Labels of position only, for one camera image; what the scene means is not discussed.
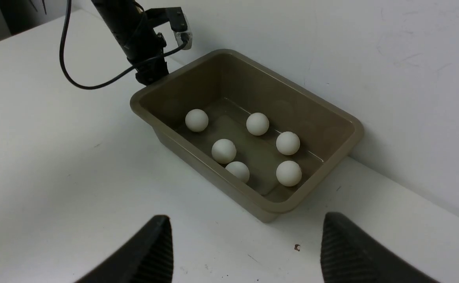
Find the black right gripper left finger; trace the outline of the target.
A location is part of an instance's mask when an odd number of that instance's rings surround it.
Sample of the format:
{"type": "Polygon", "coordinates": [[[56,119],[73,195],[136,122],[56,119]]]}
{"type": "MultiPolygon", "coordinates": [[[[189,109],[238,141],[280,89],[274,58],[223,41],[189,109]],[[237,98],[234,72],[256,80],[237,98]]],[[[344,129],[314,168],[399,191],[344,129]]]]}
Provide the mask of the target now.
{"type": "Polygon", "coordinates": [[[171,283],[174,272],[170,218],[153,216],[130,240],[78,283],[171,283]]]}

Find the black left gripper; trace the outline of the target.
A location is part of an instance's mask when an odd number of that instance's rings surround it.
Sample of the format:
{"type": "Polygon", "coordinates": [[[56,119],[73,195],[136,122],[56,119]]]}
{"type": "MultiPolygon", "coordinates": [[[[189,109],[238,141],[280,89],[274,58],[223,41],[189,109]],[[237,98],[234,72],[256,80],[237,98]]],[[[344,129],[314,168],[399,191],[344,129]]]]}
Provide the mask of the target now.
{"type": "Polygon", "coordinates": [[[136,70],[138,83],[149,86],[169,74],[168,64],[161,57],[165,47],[166,41],[161,33],[134,35],[127,41],[126,56],[136,70]]]}

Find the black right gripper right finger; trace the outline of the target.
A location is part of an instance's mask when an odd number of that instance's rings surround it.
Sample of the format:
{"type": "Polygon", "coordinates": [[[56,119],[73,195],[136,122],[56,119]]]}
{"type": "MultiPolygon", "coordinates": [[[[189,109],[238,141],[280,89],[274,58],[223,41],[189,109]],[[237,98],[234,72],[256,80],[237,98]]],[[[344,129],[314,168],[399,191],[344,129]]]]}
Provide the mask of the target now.
{"type": "Polygon", "coordinates": [[[339,212],[323,220],[320,264],[325,283],[436,283],[339,212]]]}

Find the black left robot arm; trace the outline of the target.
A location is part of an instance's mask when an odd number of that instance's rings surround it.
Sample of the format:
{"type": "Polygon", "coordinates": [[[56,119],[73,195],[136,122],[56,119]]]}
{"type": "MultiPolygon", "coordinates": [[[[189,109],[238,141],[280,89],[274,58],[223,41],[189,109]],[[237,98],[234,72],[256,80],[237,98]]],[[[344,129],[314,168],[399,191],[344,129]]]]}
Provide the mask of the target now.
{"type": "Polygon", "coordinates": [[[164,53],[166,41],[154,31],[168,22],[165,9],[139,10],[134,0],[93,0],[99,15],[137,71],[136,80],[150,85],[169,74],[165,59],[155,59],[164,53]]]}

